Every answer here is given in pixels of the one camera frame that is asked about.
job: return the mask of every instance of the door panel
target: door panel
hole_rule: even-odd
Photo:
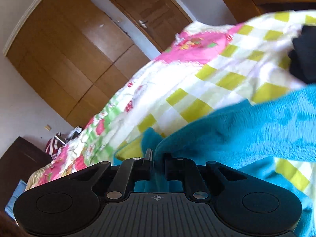
[[[165,50],[190,21],[171,0],[112,0]]]

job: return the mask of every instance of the crosshair symbol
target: crosshair symbol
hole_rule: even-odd
[[[159,195],[156,195],[156,196],[153,197],[153,199],[158,201],[158,200],[163,199],[163,197],[161,197],[161,196],[159,196]]]

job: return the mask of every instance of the pile of clothes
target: pile of clothes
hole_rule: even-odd
[[[302,35],[293,39],[289,52],[290,73],[306,84],[316,83],[316,26],[303,26]]]

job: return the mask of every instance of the door handle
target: door handle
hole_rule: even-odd
[[[148,22],[148,20],[146,20],[145,22],[143,22],[142,20],[139,20],[138,22],[140,23],[140,25],[141,25],[143,28],[148,28],[148,27],[146,26],[146,23]]]

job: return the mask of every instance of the silver screw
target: silver screw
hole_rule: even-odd
[[[206,199],[209,195],[205,191],[197,191],[193,194],[193,197],[199,200]]]
[[[109,199],[119,199],[122,197],[122,194],[119,191],[111,191],[106,195]]]

